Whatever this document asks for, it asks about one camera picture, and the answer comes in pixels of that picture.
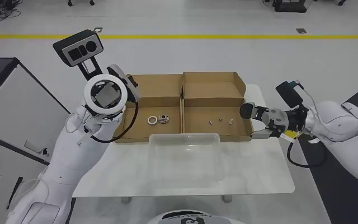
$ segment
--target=clear plastic container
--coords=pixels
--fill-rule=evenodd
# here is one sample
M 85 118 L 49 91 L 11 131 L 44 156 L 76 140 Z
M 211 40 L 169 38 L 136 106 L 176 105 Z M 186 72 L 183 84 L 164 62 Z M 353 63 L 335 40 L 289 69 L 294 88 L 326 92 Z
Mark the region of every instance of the clear plastic container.
M 224 179 L 216 133 L 152 134 L 148 178 L 155 188 L 196 188 Z

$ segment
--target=metal washer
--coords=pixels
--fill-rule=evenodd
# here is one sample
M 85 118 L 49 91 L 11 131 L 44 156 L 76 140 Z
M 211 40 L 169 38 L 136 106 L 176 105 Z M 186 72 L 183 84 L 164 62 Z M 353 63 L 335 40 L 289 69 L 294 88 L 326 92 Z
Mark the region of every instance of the metal washer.
M 156 116 L 150 116 L 150 117 L 148 117 L 148 124 L 150 124 L 150 125 L 155 125 L 157 122 L 158 122 L 158 118 L 157 118 Z

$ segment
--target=cardboard box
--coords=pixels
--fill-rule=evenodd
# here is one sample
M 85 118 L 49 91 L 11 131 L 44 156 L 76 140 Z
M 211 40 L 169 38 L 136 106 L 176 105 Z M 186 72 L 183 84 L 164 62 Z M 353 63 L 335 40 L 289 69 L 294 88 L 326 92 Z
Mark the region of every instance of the cardboard box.
M 239 114 L 245 90 L 246 85 L 236 72 L 185 72 L 183 133 L 214 132 L 222 142 L 250 141 L 252 123 Z
M 116 142 L 147 142 L 151 134 L 182 133 L 182 74 L 145 74 L 134 75 L 133 78 L 142 97 L 138 116 L 127 134 Z M 126 106 L 123 121 L 114 136 L 121 134 L 131 123 L 135 105 L 127 103 Z M 148 124 L 150 116 L 159 117 L 162 114 L 168 114 L 167 124 Z
M 134 80 L 142 96 L 138 116 L 133 127 L 116 142 L 147 142 L 151 134 L 177 133 L 218 133 L 222 142 L 251 140 L 251 121 L 239 114 L 246 85 L 236 72 L 146 74 L 134 75 Z M 134 110 L 134 104 L 128 103 L 115 136 L 129 126 Z M 167 124 L 148 124 L 150 116 L 162 114 L 168 114 Z

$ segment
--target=cardboard box lid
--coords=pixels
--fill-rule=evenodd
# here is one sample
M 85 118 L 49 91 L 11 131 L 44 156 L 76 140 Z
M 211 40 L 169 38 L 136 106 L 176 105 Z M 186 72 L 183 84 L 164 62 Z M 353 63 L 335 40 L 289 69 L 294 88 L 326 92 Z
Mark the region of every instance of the cardboard box lid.
M 137 74 L 141 97 L 180 97 L 182 74 Z
M 185 72 L 184 99 L 243 98 L 246 85 L 237 72 Z

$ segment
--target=yellow floor line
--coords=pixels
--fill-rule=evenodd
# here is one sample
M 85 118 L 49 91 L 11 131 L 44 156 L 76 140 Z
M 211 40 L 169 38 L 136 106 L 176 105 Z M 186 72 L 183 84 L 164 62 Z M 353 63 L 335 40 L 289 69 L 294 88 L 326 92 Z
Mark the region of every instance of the yellow floor line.
M 0 34 L 0 39 L 64 39 L 69 34 Z M 342 40 L 358 39 L 358 34 L 100 34 L 101 39 L 272 39 Z

